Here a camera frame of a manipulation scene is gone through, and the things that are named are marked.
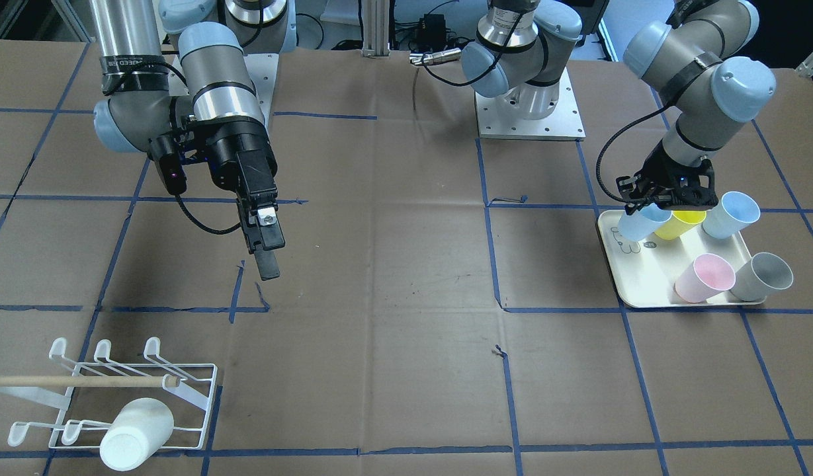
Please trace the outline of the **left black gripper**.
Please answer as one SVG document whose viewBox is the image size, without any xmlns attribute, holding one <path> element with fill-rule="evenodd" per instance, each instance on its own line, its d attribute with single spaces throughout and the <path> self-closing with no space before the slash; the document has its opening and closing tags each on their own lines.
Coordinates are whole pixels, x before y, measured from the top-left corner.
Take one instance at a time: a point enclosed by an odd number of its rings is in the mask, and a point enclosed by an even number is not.
<svg viewBox="0 0 813 476">
<path fill-rule="evenodd" d="M 673 160 L 658 142 L 644 162 L 645 189 L 676 189 L 702 184 L 699 168 Z"/>
</svg>

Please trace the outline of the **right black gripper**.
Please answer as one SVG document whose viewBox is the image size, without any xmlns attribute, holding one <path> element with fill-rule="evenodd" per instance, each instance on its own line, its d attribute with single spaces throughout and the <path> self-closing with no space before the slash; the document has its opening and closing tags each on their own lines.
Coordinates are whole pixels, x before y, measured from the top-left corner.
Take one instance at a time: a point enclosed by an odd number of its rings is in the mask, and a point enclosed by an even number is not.
<svg viewBox="0 0 813 476">
<path fill-rule="evenodd" d="M 275 250 L 285 247 L 275 199 L 277 161 L 264 125 L 254 118 L 215 118 L 204 121 L 204 156 L 213 183 L 237 194 L 241 229 L 260 278 L 280 276 Z"/>
</svg>

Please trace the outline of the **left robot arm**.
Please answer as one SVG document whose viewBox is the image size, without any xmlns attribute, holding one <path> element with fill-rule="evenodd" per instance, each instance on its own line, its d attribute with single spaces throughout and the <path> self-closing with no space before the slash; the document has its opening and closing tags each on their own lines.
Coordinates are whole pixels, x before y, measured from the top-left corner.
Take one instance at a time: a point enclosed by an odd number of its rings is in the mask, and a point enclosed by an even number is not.
<svg viewBox="0 0 813 476">
<path fill-rule="evenodd" d="M 714 201 L 710 160 L 775 92 L 768 67 L 738 55 L 757 27 L 747 1 L 678 1 L 666 23 L 633 37 L 624 63 L 681 114 L 642 168 L 616 180 L 621 202 Z M 482 129 L 521 134 L 569 106 L 562 78 L 582 36 L 579 13 L 561 2 L 491 1 L 460 59 Z"/>
</svg>

